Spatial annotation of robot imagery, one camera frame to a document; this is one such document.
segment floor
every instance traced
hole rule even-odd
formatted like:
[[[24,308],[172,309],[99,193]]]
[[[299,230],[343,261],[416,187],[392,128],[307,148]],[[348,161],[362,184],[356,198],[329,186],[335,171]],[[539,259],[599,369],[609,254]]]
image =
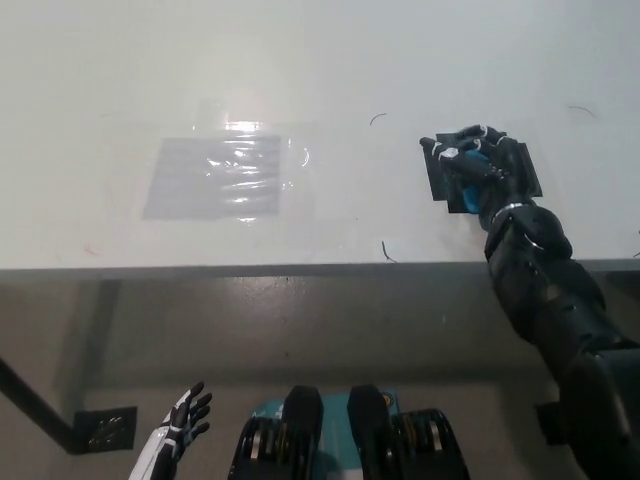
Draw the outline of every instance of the floor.
[[[640,338],[636,277],[598,280],[611,316]],[[6,480],[128,478],[198,380],[214,395],[211,430],[178,479],[226,478],[247,416],[292,385],[329,393],[366,382],[395,388],[404,410],[441,408],[474,480],[584,478],[565,448],[544,445],[533,406],[553,399],[553,384],[484,271],[4,284],[0,312],[2,356],[66,418],[139,407],[134,451],[69,457],[0,397]]]

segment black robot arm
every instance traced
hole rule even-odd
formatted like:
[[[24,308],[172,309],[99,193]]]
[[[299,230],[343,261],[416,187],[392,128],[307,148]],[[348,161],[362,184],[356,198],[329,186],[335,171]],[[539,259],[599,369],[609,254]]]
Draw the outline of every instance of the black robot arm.
[[[592,480],[640,479],[640,348],[605,313],[602,292],[571,259],[560,221],[528,195],[517,142],[491,127],[456,145],[423,138],[462,185],[480,189],[480,224],[493,289],[513,328],[556,380],[560,432]],[[467,155],[476,150],[488,161]]]

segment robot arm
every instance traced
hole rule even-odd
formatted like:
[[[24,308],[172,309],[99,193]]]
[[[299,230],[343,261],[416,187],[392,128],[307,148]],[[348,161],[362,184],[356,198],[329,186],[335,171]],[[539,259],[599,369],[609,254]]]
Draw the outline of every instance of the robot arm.
[[[198,422],[210,411],[211,394],[207,393],[193,403],[203,389],[204,384],[199,383],[176,402],[147,440],[129,480],[172,480],[175,477],[178,462],[187,447],[209,429],[207,422]]]
[[[640,478],[638,344],[606,316],[602,292],[571,259],[557,217],[527,195],[517,142],[483,126],[462,130],[458,140],[420,143],[481,192],[493,289],[514,330],[538,349],[558,384],[563,440],[591,479]]]

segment white table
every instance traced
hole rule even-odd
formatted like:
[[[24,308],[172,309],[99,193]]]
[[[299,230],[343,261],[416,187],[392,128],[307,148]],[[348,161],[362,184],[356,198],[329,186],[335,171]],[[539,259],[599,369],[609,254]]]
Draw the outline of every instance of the white table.
[[[632,0],[4,2],[2,276],[339,271],[390,264],[382,241],[400,264],[482,262],[485,234],[432,201],[418,145],[478,122],[529,145],[576,258],[635,269],[638,15]],[[165,139],[238,125],[281,142],[275,203],[145,214]]]

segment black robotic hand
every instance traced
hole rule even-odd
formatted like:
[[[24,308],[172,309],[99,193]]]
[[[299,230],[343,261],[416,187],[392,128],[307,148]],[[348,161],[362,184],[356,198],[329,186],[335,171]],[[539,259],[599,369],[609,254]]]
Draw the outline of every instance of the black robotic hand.
[[[171,480],[185,450],[209,423],[198,424],[210,412],[211,393],[195,398],[204,390],[200,382],[187,391],[156,428],[131,472],[129,480]]]
[[[505,132],[474,125],[458,132],[454,144],[427,137],[420,144],[443,169],[457,176],[463,187],[477,189],[480,224],[485,230],[498,213],[534,203],[522,151]]]

